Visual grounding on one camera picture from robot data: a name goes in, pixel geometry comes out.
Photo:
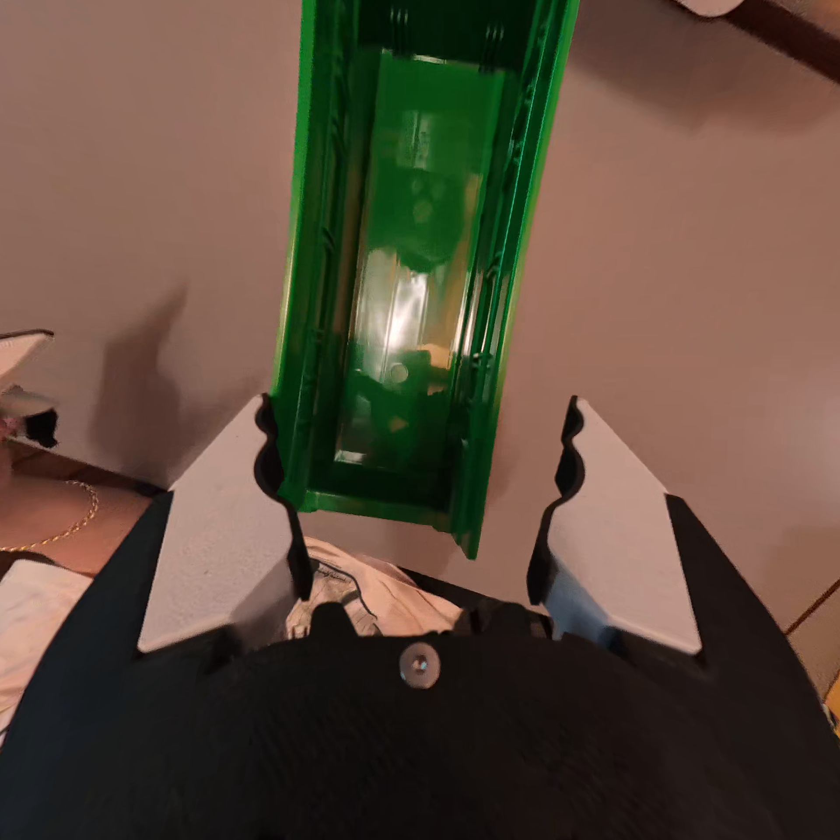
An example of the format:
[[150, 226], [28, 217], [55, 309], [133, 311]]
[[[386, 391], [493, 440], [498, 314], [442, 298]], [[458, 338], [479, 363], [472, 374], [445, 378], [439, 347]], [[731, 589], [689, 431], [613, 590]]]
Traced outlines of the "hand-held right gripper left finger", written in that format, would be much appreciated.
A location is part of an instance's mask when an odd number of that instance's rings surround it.
[[298, 514], [277, 495], [277, 424], [253, 397], [172, 487], [138, 642], [150, 654], [229, 630], [245, 650], [288, 638], [286, 620], [312, 588]]

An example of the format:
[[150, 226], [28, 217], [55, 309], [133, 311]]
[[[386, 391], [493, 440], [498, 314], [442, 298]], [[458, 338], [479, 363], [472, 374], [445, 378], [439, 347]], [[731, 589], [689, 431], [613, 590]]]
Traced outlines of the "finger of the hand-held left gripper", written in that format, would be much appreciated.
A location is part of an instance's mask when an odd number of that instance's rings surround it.
[[55, 334], [44, 329], [8, 332], [1, 335], [1, 388], [15, 383], [15, 375], [22, 365], [49, 346]]

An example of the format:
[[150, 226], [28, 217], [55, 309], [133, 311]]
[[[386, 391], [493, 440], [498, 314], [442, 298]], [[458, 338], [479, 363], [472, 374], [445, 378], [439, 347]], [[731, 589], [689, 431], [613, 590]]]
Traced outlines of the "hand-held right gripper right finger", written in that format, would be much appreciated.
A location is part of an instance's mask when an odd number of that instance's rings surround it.
[[527, 573], [552, 639], [608, 647], [618, 633], [701, 650], [665, 486], [591, 404], [570, 399], [554, 482]]

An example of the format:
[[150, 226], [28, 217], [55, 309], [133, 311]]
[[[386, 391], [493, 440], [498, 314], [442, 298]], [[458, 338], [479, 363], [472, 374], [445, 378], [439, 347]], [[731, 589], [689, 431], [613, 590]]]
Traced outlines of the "green plastic bin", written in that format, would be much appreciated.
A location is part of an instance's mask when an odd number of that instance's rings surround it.
[[303, 2], [269, 389], [300, 512], [475, 560], [575, 1]]

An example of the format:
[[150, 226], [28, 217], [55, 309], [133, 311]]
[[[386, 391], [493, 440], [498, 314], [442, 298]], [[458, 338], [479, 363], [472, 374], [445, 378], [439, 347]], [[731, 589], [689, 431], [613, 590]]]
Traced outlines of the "grey desk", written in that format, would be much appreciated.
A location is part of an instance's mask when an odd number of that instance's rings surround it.
[[[299, 2], [2, 2], [2, 330], [60, 451], [167, 485], [267, 388]], [[504, 599], [588, 400], [786, 628], [838, 576], [838, 86], [663, 2], [582, 2], [532, 220], [477, 562], [312, 534]]]

